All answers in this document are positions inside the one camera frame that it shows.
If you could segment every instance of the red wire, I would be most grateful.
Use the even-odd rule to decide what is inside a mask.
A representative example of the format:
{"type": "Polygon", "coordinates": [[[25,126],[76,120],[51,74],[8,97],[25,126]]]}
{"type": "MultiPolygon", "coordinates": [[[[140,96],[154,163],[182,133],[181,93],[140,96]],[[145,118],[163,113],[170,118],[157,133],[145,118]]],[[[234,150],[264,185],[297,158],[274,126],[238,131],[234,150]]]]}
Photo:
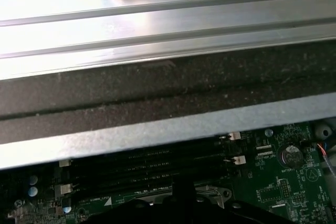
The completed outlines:
{"type": "Polygon", "coordinates": [[[321,149],[322,155],[323,155],[323,156],[326,156],[327,153],[326,153],[326,151],[323,149],[322,145],[317,144],[317,146],[321,149]]]}

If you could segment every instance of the electronic component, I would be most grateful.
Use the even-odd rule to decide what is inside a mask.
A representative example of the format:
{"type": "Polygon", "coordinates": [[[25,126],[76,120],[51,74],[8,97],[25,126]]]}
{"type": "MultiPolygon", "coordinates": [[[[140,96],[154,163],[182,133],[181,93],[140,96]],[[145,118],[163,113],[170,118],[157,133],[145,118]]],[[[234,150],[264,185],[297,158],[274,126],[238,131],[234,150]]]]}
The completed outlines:
{"type": "Polygon", "coordinates": [[[235,165],[244,165],[246,164],[246,159],[245,156],[238,156],[238,157],[234,157],[234,163],[235,165]]]}
{"type": "Polygon", "coordinates": [[[286,179],[280,179],[279,183],[280,183],[280,188],[281,188],[281,191],[282,191],[283,198],[284,199],[290,198],[290,190],[289,190],[289,187],[288,187],[287,180],[286,179]]]}
{"type": "Polygon", "coordinates": [[[67,167],[71,165],[71,160],[66,159],[66,160],[60,160],[58,162],[59,167],[67,167]]]}
{"type": "Polygon", "coordinates": [[[275,215],[288,219],[288,209],[286,204],[278,204],[271,206],[269,211],[275,215]]]}
{"type": "Polygon", "coordinates": [[[12,185],[11,192],[24,188],[8,201],[17,224],[79,224],[135,198],[157,202],[170,195],[175,175],[191,178],[197,194],[220,206],[242,200],[298,223],[329,223],[318,150],[301,145],[312,142],[310,124],[272,130],[271,137],[260,129],[73,159],[64,167],[58,162],[36,166],[28,173],[38,175],[35,186],[20,172],[9,180],[0,176],[0,185],[12,185]],[[241,138],[231,141],[232,136],[241,138]],[[38,196],[27,195],[31,187],[38,188],[38,196]]]}
{"type": "Polygon", "coordinates": [[[230,140],[239,140],[239,139],[242,139],[242,136],[241,136],[240,132],[229,133],[229,136],[230,136],[230,140]]]}
{"type": "Polygon", "coordinates": [[[294,145],[285,145],[281,147],[281,162],[290,168],[300,168],[305,162],[302,151],[294,145]]]}

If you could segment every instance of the metal frame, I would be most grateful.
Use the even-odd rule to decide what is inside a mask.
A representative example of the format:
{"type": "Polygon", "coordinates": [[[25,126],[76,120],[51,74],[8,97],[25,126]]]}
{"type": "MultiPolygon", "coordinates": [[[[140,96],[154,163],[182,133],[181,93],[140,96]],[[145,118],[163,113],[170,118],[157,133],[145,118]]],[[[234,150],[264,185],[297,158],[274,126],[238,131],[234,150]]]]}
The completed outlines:
{"type": "Polygon", "coordinates": [[[0,2],[0,79],[336,37],[334,0],[0,2]]]}
{"type": "Polygon", "coordinates": [[[336,93],[0,145],[0,169],[336,115],[336,93]]]}

